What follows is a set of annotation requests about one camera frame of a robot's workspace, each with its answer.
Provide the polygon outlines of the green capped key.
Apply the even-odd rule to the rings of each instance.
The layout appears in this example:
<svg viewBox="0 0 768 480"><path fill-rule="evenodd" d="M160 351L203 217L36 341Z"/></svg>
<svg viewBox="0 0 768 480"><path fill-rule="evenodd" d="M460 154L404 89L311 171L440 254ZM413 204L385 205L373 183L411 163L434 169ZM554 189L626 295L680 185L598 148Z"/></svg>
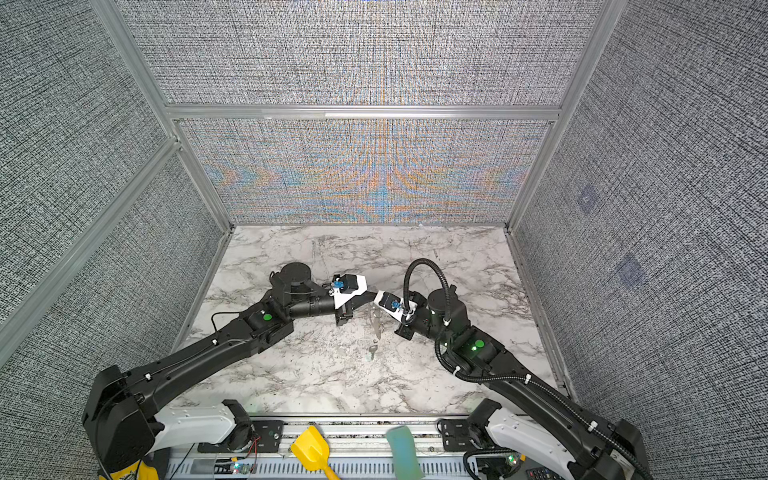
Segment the green capped key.
<svg viewBox="0 0 768 480"><path fill-rule="evenodd" d="M375 359L375 355L377 353L378 348L379 346L376 343L374 343L368 348L367 354L366 354L366 359L368 361L373 361Z"/></svg>

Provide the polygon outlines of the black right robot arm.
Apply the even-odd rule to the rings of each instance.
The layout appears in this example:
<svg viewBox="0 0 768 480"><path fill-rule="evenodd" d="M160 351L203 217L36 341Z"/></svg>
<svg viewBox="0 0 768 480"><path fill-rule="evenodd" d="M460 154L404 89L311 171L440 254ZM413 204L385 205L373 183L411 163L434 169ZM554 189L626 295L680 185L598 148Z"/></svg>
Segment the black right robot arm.
<svg viewBox="0 0 768 480"><path fill-rule="evenodd" d="M441 366L454 377L483 385L511 406L485 400L477 407L474 440L523 454L562 479L648 479L639 430L577 405L525 367L500 341L471 324L455 293L413 292L409 300L377 295L375 305L400 324L398 335L433 341Z"/></svg>

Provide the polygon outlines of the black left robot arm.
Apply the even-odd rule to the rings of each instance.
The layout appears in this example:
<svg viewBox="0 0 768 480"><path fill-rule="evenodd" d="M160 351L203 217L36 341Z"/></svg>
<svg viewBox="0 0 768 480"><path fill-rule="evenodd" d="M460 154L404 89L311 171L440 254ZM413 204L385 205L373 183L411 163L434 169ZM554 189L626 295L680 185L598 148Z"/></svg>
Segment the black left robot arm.
<svg viewBox="0 0 768 480"><path fill-rule="evenodd" d="M186 390L266 351L290 335L298 319L332 314L343 325L376 297L361 275L335 275L318 284L300 262L271 273L269 282L258 302L203 339L129 371L112 365L95 376L82 425L102 474L130 468L149 454L170 430L161 410Z"/></svg>

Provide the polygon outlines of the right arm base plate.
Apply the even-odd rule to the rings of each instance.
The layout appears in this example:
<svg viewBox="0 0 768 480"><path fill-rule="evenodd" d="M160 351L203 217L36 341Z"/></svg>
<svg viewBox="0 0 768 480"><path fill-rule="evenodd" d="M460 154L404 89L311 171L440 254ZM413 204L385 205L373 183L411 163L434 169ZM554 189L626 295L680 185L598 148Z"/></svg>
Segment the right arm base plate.
<svg viewBox="0 0 768 480"><path fill-rule="evenodd" d="M446 452L466 452L486 445L485 433L478 421L469 418L440 418L436 426Z"/></svg>

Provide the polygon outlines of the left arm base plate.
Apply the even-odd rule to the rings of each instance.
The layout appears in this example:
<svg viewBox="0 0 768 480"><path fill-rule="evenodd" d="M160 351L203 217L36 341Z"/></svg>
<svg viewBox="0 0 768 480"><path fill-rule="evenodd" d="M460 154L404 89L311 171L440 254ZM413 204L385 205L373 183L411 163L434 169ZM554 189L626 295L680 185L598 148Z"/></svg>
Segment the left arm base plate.
<svg viewBox="0 0 768 480"><path fill-rule="evenodd" d="M236 427L222 443L201 443L199 453L234 453L244 455L251 448L258 453L277 453L285 423L281 420L252 420L250 427Z"/></svg>

